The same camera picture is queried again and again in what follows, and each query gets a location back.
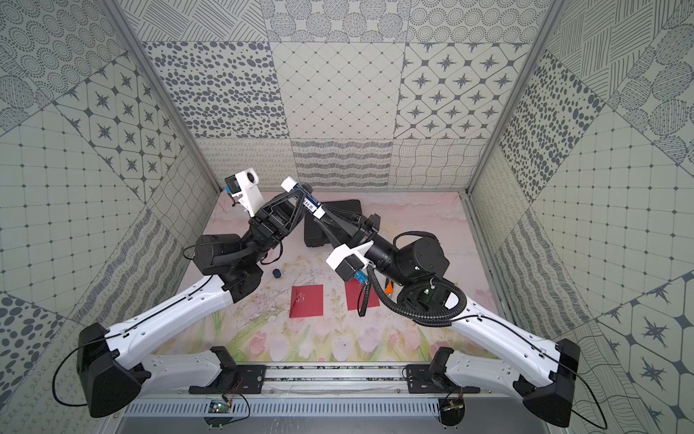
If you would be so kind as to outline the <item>white blue glue stick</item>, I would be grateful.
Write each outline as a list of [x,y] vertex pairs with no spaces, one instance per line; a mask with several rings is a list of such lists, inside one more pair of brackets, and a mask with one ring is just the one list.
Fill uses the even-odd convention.
[[312,195],[305,186],[302,186],[293,177],[288,176],[281,184],[288,193],[297,193],[301,197],[303,206],[314,218],[321,220],[325,216],[323,204]]

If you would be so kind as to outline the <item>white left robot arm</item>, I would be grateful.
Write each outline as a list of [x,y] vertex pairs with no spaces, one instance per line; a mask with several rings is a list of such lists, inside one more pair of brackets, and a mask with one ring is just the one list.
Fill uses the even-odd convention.
[[110,416],[139,396],[185,389],[227,395],[262,387],[262,370],[250,380],[223,346],[198,354],[157,356],[169,339],[197,321],[242,301],[259,286],[263,260],[301,222],[313,189],[287,179],[284,192],[254,209],[244,235],[202,235],[193,262],[204,275],[180,294],[111,327],[94,323],[79,335],[76,372],[90,416]]

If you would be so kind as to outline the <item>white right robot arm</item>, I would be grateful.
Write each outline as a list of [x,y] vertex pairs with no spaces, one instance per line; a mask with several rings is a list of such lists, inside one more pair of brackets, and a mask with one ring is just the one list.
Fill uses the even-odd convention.
[[527,410],[556,427],[569,426],[580,358],[577,344],[533,336],[468,298],[446,279],[450,263],[433,233],[411,231],[414,242],[399,248],[379,234],[377,214],[345,215],[310,202],[305,209],[332,244],[327,263],[343,280],[357,278],[365,298],[375,294],[385,307],[421,327],[450,327],[482,345],[517,372],[511,388]]

